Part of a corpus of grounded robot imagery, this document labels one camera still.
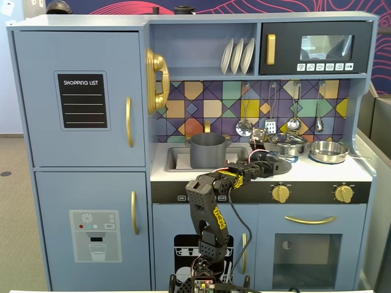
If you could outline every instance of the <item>geometric tile pattern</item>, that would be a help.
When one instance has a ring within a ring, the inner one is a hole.
[[[276,81],[276,103],[273,118],[280,132],[287,131],[287,121],[293,117],[294,81]],[[302,123],[300,134],[309,142],[316,140],[339,141],[342,138],[348,107],[349,80],[326,81],[326,93],[321,116],[324,131],[315,131],[318,80],[301,80],[301,103],[298,117]],[[156,114],[155,129],[159,142],[184,142],[186,136],[203,131],[206,121],[211,131],[229,134],[233,142],[246,142],[235,130],[244,117],[255,127],[265,127],[271,113],[268,103],[269,81],[173,81],[166,107]],[[274,90],[271,91],[271,104]]]

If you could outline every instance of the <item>play kitchen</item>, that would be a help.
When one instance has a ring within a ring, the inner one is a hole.
[[[263,173],[230,193],[252,237],[216,197],[222,282],[358,288],[376,172],[356,129],[378,17],[55,16],[8,27],[49,289],[181,285],[199,255],[185,186],[228,162]]]

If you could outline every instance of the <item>pot lid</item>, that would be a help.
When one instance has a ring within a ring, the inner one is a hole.
[[[297,134],[292,133],[278,133],[274,134],[269,138],[269,141],[274,144],[278,143],[286,143],[289,145],[303,145],[307,142],[307,140],[303,136],[299,136]]]

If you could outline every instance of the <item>stainless steel pot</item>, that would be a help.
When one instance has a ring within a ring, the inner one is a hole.
[[[339,142],[310,142],[308,144],[310,157],[318,162],[327,164],[338,164],[346,159],[346,156],[351,156],[355,159],[371,160],[370,157],[351,154],[350,149]]]
[[[307,140],[292,133],[278,133],[269,138],[274,145],[273,151],[282,157],[298,157],[304,153]]]
[[[226,165],[226,148],[231,139],[218,133],[204,132],[186,138],[185,144],[190,147],[190,167],[221,168]]]

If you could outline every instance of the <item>wall mural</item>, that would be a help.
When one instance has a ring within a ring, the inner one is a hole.
[[[75,14],[137,15],[152,13],[174,14],[174,7],[190,5],[197,13],[273,13],[309,11],[363,10],[380,16],[379,25],[391,26],[391,0],[67,0]],[[391,93],[391,37],[379,35],[373,63],[372,82],[378,93]]]

